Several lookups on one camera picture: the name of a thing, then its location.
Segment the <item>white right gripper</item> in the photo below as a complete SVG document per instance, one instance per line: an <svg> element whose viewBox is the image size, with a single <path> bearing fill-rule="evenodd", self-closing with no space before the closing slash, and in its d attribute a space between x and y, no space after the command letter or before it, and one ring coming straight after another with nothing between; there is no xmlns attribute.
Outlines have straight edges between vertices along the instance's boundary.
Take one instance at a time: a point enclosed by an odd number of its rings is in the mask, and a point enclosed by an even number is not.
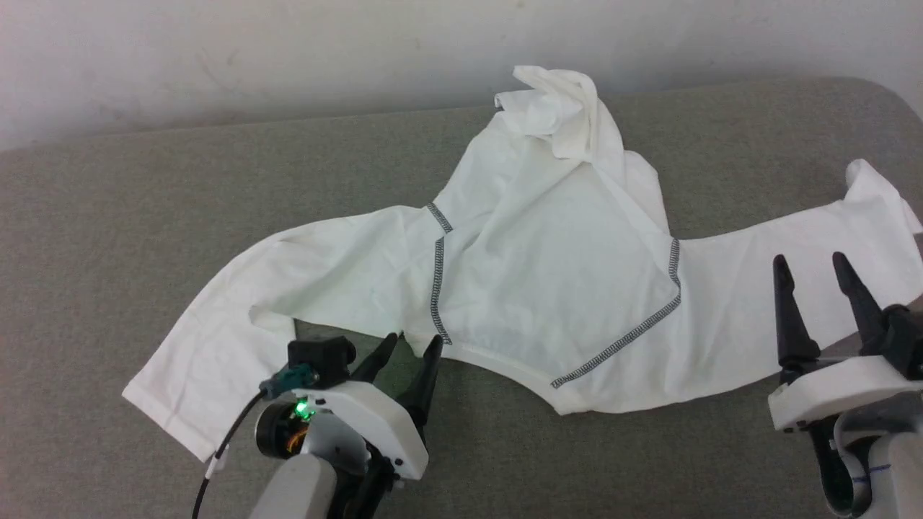
<svg viewBox="0 0 923 519"><path fill-rule="evenodd" d="M777 431L922 388L922 381L909 380L881 355L887 333L886 315L847 256L841 251L833 253L833 266L857 325L861 357L845 358L814 371L821 349L805 328L787 260L784 255L772 260L776 351L782 386L769 394L768 405Z"/></svg>

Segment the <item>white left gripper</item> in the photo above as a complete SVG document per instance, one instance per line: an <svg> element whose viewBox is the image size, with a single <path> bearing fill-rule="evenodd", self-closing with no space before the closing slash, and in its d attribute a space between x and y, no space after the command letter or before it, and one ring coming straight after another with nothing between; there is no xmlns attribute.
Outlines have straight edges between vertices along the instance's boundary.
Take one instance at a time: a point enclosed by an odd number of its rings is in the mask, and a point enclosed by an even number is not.
<svg viewBox="0 0 923 519"><path fill-rule="evenodd" d="M281 460L314 456L353 475L366 473L380 456L400 479L422 479L443 338L438 334L429 342L418 373L395 401L370 383L388 365L398 341L397 333L389 333L353 369L351 381L325 390L296 389L273 401L257 418L257 449Z"/></svg>

